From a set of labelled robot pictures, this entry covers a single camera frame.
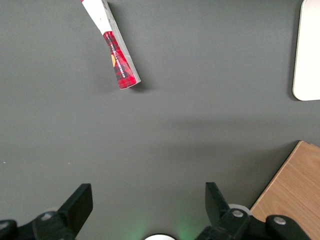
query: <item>metal bolt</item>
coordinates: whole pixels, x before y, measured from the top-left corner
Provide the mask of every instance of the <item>metal bolt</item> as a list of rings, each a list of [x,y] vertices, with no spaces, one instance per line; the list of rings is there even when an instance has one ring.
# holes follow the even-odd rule
[[[244,216],[244,213],[239,211],[239,210],[234,210],[232,212],[233,216],[237,217],[237,218],[242,218]]]
[[[282,217],[276,216],[273,221],[279,225],[286,225],[286,220],[284,220]]]
[[[42,221],[47,221],[48,219],[50,219],[52,217],[52,214],[51,213],[45,213],[42,217],[41,217],[41,220]]]
[[[1,223],[0,224],[0,230],[3,230],[3,229],[5,229],[6,227],[8,227],[9,226],[9,223],[6,221],[6,222],[4,222],[4,223]]]

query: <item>wooden board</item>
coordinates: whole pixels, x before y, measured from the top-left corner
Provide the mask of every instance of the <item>wooden board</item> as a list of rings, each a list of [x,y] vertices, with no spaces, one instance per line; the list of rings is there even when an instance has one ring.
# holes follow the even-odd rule
[[[263,222],[269,215],[288,216],[319,240],[320,148],[300,141],[251,211]]]

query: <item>gray table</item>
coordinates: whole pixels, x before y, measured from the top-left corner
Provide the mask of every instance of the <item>gray table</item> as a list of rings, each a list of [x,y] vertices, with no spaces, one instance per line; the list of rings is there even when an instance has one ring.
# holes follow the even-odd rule
[[[79,0],[0,3],[0,219],[92,183],[78,239],[191,240],[205,182],[250,207],[320,102],[292,94],[302,0],[111,0],[142,83],[119,90]]]

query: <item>white light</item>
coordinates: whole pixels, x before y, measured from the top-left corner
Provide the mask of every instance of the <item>white light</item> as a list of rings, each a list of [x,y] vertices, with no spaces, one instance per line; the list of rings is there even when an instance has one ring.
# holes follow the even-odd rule
[[[175,240],[173,237],[163,234],[157,234],[147,237],[145,240]]]

